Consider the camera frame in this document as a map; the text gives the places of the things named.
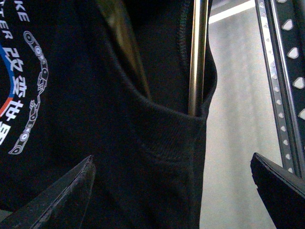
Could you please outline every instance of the black object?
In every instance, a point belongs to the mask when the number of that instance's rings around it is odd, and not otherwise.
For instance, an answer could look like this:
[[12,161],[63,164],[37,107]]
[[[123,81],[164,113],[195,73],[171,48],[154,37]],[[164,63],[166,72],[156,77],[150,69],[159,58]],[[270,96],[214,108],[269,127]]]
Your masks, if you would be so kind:
[[0,229],[78,229],[92,192],[95,167],[87,157],[26,206],[0,223]]
[[257,191],[276,228],[305,228],[305,182],[257,153],[251,169]]

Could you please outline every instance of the chrome rod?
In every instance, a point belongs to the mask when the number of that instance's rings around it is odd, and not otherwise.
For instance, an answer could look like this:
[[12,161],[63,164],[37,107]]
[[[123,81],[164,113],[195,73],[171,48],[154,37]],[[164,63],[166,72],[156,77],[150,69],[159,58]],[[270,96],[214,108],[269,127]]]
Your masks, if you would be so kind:
[[139,48],[132,30],[128,12],[122,0],[96,0],[102,16],[118,43],[123,55],[137,75],[136,85],[144,96],[151,100],[151,94],[141,61]]
[[205,48],[208,26],[208,0],[194,0],[191,51],[189,115],[200,116],[203,100]]

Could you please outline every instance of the bike chain graphic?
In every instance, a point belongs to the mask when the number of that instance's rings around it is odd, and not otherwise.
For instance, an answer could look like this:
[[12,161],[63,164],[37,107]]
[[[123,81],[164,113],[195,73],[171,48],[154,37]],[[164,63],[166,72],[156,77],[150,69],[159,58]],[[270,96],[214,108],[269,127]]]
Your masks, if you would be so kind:
[[39,111],[39,107],[41,104],[40,95],[44,92],[45,88],[47,87],[47,82],[48,82],[48,77],[49,77],[48,62],[43,55],[40,45],[38,44],[38,42],[36,41],[36,39],[34,38],[32,33],[29,31],[25,31],[23,33],[23,38],[24,38],[25,42],[33,50],[33,52],[37,56],[38,60],[40,61],[41,71],[39,73],[38,80],[37,80],[37,87],[38,87],[37,102],[35,101],[35,99],[31,100],[31,102],[30,102],[29,120],[28,120],[22,134],[20,135],[19,139],[17,140],[14,148],[9,152],[9,154],[11,154],[11,155],[20,154],[23,151],[23,149],[30,137],[31,129],[34,127],[35,122],[38,117],[38,111]]

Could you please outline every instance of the black t-shirt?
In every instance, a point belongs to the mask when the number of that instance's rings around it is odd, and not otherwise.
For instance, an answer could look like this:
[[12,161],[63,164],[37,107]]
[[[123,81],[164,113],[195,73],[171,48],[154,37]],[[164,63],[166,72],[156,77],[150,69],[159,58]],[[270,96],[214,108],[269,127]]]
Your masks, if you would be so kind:
[[172,16],[160,17],[175,39],[164,40],[157,12],[134,24],[154,102],[135,89],[93,1],[0,3],[0,208],[17,210],[94,155],[83,228],[199,227],[216,70],[208,50],[203,114],[189,117],[192,4],[167,3]]

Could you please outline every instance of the blue stripe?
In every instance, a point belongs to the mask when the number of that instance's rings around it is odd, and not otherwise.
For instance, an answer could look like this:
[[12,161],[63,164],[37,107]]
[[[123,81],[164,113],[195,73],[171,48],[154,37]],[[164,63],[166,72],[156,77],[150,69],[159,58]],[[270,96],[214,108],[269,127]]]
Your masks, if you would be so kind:
[[2,59],[4,61],[4,64],[6,66],[6,69],[8,70],[9,77],[10,77],[10,95],[9,95],[9,98],[14,98],[14,81],[13,81],[14,72],[10,69],[10,62],[8,61],[8,59],[6,59],[5,51],[2,48],[1,44],[0,44],[0,56],[2,57]]

